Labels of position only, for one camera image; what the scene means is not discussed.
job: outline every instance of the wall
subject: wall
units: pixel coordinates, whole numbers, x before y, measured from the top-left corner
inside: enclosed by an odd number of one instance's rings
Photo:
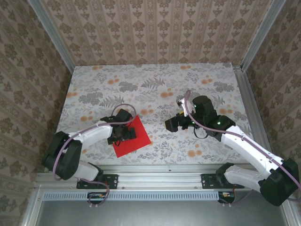
[[[300,167],[301,1],[286,1],[247,74],[272,150]]]
[[[240,64],[271,0],[42,0],[76,65]]]
[[[19,223],[70,73],[25,0],[0,1],[0,225]]]

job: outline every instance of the gray surface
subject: gray surface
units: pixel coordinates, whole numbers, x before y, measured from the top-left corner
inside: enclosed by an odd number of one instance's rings
[[[283,209],[259,193],[232,207],[216,201],[44,202],[38,226],[285,226]]]

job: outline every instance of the cable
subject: cable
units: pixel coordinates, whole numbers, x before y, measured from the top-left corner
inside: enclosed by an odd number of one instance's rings
[[[197,136],[197,133],[196,133],[196,128],[193,128],[193,133],[194,133],[194,135],[196,136],[196,138],[198,138],[198,139],[205,139],[205,138],[208,137],[208,134],[207,134],[205,137],[198,137],[198,136]]]
[[[121,144],[121,141],[119,140],[119,143],[117,144],[117,142],[115,142],[115,145],[117,146],[117,147],[119,147],[119,145]]]
[[[273,157],[269,156],[261,148],[259,148],[257,145],[255,145],[252,141],[250,141],[249,139],[247,139],[245,136],[242,136],[242,135],[237,134],[237,133],[229,132],[229,131],[224,131],[224,130],[219,130],[219,129],[212,129],[212,128],[203,126],[198,121],[196,121],[193,118],[193,116],[191,115],[191,113],[189,112],[189,109],[188,109],[188,106],[187,106],[187,102],[189,101],[190,94],[191,94],[191,91],[187,90],[186,93],[185,93],[184,105],[185,105],[186,111],[188,113],[188,116],[191,118],[191,120],[193,122],[195,122],[195,124],[197,124],[199,127],[203,128],[203,129],[206,129],[206,130],[209,130],[209,131],[212,131],[212,132],[222,133],[222,134],[230,134],[230,135],[239,137],[243,141],[246,141],[253,148],[255,148],[257,151],[259,151],[261,154],[263,154],[266,158],[268,158],[272,163],[274,163],[275,165],[277,165],[297,185],[297,187],[301,191],[301,185],[300,185],[300,183],[296,180],[296,178],[293,177],[292,174],[290,174],[281,164],[279,164],[277,161],[275,161]],[[288,198],[288,200],[293,201],[293,202],[301,202],[301,198],[299,198],[299,199]]]
[[[233,203],[228,203],[226,200],[224,200],[224,199],[221,199],[221,198],[220,198],[220,200],[222,200],[223,202],[225,202],[225,203],[223,203],[223,205],[224,205],[224,204],[228,204],[229,206],[232,206],[232,205],[237,205],[237,204],[240,204],[242,201],[246,200],[246,199],[247,199],[247,197],[249,197],[249,196],[250,196],[250,194],[252,194],[252,193],[253,193],[253,191],[254,191],[254,190],[251,190],[251,191],[249,191],[249,193],[248,193],[248,194],[246,194],[246,195],[245,195],[245,197],[243,197],[242,199],[240,199],[240,200],[238,200],[238,201],[236,201],[236,202],[233,202]]]
[[[56,168],[57,168],[57,164],[58,164],[58,161],[59,161],[59,159],[60,159],[60,157],[61,157],[64,149],[70,143],[70,141],[72,141],[75,137],[77,137],[80,134],[84,134],[84,133],[86,133],[86,132],[88,132],[88,131],[90,131],[92,129],[98,128],[98,127],[108,126],[108,125],[123,125],[123,124],[128,124],[128,123],[132,122],[133,120],[135,120],[137,112],[136,112],[136,109],[134,108],[134,106],[132,106],[130,104],[119,104],[113,110],[115,110],[117,107],[123,106],[123,105],[130,106],[134,110],[134,116],[133,116],[133,118],[131,120],[124,121],[124,122],[105,122],[105,123],[101,123],[101,124],[95,124],[95,125],[90,126],[90,127],[86,128],[86,129],[83,129],[80,132],[77,132],[76,134],[74,134],[73,136],[71,136],[69,139],[66,140],[66,142],[64,143],[64,145],[62,146],[62,148],[58,152],[57,157],[55,159],[55,163],[54,163],[53,168],[52,168],[52,175],[53,175],[54,180],[60,180],[61,179],[61,178],[57,178],[56,174],[55,174],[55,171],[56,171]]]
[[[109,186],[108,186],[107,184],[105,184],[105,183],[103,183],[103,182],[98,182],[98,181],[89,181],[89,180],[86,180],[86,179],[80,179],[80,180],[85,181],[86,183],[90,183],[90,184],[99,184],[99,185],[103,185],[103,186],[105,186],[105,187],[107,188],[107,193],[106,193],[105,197],[104,197],[103,200],[102,200],[100,203],[98,203],[97,205],[102,205],[102,204],[107,200],[107,198],[109,197],[109,194],[110,194],[110,188],[109,188]],[[97,195],[97,194],[91,194],[91,195],[89,196],[88,203],[90,204],[90,206],[92,205],[92,203],[91,203],[91,197],[96,196],[96,195]]]
[[[235,188],[236,188],[236,186],[233,185],[233,190],[232,190],[232,192],[234,193],[234,196],[235,196]]]

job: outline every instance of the floral pattern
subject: floral pattern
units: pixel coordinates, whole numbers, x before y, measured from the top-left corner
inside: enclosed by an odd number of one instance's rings
[[[132,65],[239,64],[272,1],[41,2],[75,65]]]
[[[300,11],[300,1],[285,2],[247,69],[272,151],[284,159],[294,159],[298,165],[301,164]]]
[[[214,138],[197,139],[192,128],[170,133],[164,121],[181,111],[176,101],[186,90],[191,98],[207,95],[218,114],[232,118],[250,137],[232,65],[107,65],[75,68],[57,131],[74,132],[111,115],[114,106],[132,104],[152,141],[151,145],[117,158],[102,140],[82,151],[81,159],[95,164],[205,164],[246,162]]]
[[[48,5],[61,12],[58,1]],[[0,8],[0,225],[11,226],[22,222],[44,170],[71,77],[27,0],[1,0]]]

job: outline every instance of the robotic arm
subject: robotic arm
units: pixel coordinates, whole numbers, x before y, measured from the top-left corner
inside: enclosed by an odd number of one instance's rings
[[[187,104],[188,110],[198,123],[211,129],[234,132],[248,138],[254,145],[282,165],[299,181],[298,165],[295,161],[292,159],[284,161],[282,158],[270,153],[249,138],[230,118],[225,115],[217,115],[208,97],[198,96],[192,102],[194,107]],[[178,105],[184,111],[165,121],[166,129],[171,132],[177,132],[178,127],[182,127],[182,129],[187,129],[188,127],[199,129],[200,127],[188,116],[185,99],[179,101]],[[236,150],[257,169],[257,171],[247,170],[232,163],[226,163],[216,172],[221,186],[224,183],[231,183],[249,187],[260,192],[268,202],[275,206],[280,206],[297,189],[297,185],[275,163],[245,140],[232,134],[224,134],[206,129],[205,131],[208,136],[214,137],[219,142],[223,142]]]
[[[100,119],[97,124],[106,122],[127,122],[131,118],[132,115],[130,113],[121,109],[116,116],[104,117]],[[49,170],[53,170],[60,149],[66,141],[75,134],[77,134],[77,132],[66,134],[60,131],[56,133],[43,157],[42,165]],[[81,150],[103,139],[107,139],[108,144],[111,145],[112,143],[134,138],[136,138],[135,129],[129,129],[127,125],[106,125],[95,127],[84,134],[79,133],[79,135],[72,139],[66,146],[57,164],[55,174],[63,180],[76,177],[88,181],[101,181],[103,171],[91,163],[80,161]]]

